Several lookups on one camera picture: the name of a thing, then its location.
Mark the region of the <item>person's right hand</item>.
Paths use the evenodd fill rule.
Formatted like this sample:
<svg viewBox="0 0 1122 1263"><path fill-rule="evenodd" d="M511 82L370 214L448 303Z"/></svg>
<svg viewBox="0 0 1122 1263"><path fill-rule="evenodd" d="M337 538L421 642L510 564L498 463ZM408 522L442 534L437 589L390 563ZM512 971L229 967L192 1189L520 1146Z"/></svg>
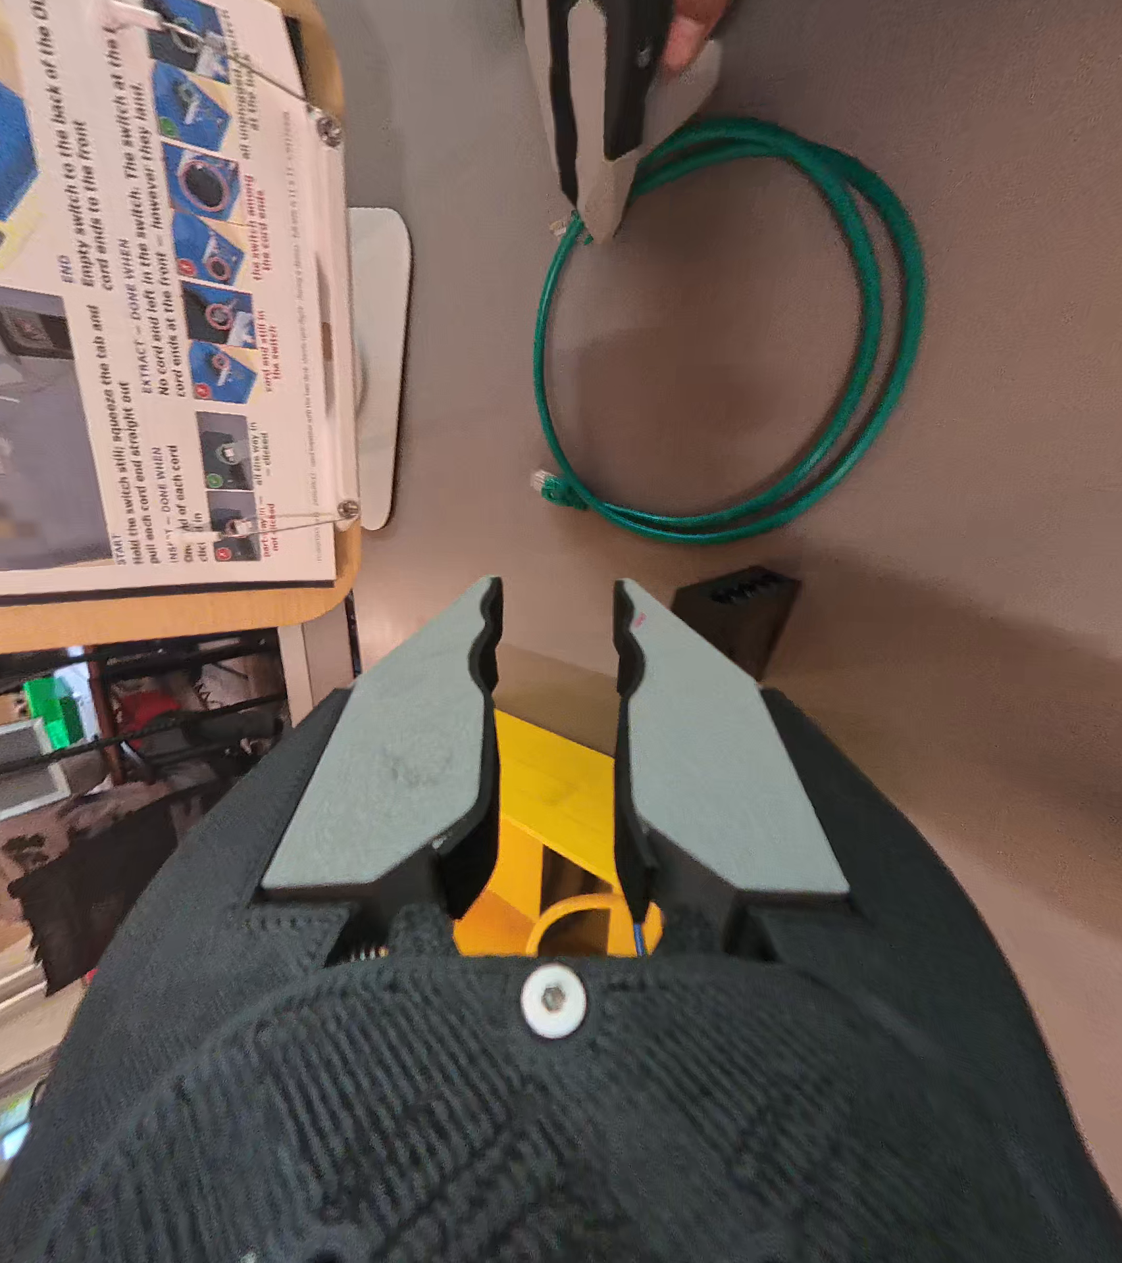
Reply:
<svg viewBox="0 0 1122 1263"><path fill-rule="evenodd" d="M730 1L673 1L661 66L678 75L695 63L707 41L724 18Z"/></svg>

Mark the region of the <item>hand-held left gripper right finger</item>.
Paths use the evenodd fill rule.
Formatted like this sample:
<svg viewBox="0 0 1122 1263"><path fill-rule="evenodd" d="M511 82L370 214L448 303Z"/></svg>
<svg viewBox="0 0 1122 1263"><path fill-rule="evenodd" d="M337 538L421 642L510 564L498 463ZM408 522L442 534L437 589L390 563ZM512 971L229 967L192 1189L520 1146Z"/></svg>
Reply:
<svg viewBox="0 0 1122 1263"><path fill-rule="evenodd" d="M632 914L840 906L851 884L757 683L614 585L614 856Z"/></svg>

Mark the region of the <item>black network switch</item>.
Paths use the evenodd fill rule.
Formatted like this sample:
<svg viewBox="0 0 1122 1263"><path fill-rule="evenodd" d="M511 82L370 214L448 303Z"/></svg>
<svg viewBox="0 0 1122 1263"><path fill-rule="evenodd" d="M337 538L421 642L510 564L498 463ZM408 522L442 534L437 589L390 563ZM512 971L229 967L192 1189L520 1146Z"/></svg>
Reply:
<svg viewBox="0 0 1122 1263"><path fill-rule="evenodd" d="M794 576L752 564L681 587L670 609L722 655L761 681L801 588Z"/></svg>

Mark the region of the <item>yellow plastic bin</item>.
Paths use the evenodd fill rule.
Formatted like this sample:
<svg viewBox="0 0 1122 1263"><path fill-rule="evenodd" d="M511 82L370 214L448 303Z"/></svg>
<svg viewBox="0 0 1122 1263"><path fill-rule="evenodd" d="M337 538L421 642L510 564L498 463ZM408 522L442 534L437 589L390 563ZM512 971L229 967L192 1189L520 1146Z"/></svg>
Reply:
<svg viewBox="0 0 1122 1263"><path fill-rule="evenodd" d="M462 955L619 956L652 951L658 908L632 922L614 860L611 756L499 710L499 855L454 925Z"/></svg>

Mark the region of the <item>white display stand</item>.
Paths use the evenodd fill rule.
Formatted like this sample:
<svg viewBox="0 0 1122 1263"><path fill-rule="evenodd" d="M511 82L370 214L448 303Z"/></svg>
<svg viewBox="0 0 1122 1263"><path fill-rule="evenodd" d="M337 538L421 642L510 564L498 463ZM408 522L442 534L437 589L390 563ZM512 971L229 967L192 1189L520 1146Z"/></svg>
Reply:
<svg viewBox="0 0 1122 1263"><path fill-rule="evenodd" d="M412 249L387 207L346 207L316 253L333 528L383 529L392 513L411 314Z"/></svg>

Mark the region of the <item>small green box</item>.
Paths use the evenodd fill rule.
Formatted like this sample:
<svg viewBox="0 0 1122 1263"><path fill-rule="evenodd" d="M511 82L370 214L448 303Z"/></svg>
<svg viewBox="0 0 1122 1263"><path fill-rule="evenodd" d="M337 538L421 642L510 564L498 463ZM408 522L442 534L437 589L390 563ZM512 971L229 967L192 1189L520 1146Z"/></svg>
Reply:
<svg viewBox="0 0 1122 1263"><path fill-rule="evenodd" d="M86 739L79 704L67 683L54 674L28 679L21 687L29 718L37 720L51 750L67 750Z"/></svg>

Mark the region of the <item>instruction sheet on stand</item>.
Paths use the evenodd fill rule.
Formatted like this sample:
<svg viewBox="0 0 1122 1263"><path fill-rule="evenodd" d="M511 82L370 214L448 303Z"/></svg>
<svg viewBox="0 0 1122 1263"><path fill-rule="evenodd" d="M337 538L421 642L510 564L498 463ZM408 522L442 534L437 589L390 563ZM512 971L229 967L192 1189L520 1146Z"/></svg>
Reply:
<svg viewBox="0 0 1122 1263"><path fill-rule="evenodd" d="M327 587L230 589L204 593L157 589L150 595L0 605L0 655L191 635L284 628L313 621L352 591L361 568L363 518L336 517L336 579Z"/></svg>

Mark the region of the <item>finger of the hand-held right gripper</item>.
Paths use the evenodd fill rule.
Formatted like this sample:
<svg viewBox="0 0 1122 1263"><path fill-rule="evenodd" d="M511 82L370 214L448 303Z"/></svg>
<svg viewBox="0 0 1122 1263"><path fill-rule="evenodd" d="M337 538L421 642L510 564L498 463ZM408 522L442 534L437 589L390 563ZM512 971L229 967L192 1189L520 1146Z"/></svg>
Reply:
<svg viewBox="0 0 1122 1263"><path fill-rule="evenodd" d="M578 134L569 57L569 17L575 5L575 1L521 1L520 25L553 168L562 193L578 213Z"/></svg>
<svg viewBox="0 0 1122 1263"><path fill-rule="evenodd" d="M604 154L607 21L594 1L569 12L569 89L575 129L577 210L595 245L607 245L619 229L636 170L636 149L610 159Z"/></svg>

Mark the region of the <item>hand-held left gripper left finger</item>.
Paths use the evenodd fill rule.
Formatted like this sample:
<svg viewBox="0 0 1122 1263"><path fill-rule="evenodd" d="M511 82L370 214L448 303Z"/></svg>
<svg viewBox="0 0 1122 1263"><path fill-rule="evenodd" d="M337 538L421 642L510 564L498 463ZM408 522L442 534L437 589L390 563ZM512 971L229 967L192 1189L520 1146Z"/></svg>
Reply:
<svg viewBox="0 0 1122 1263"><path fill-rule="evenodd" d="M269 899L465 914L498 859L498 576L363 672L261 879Z"/></svg>

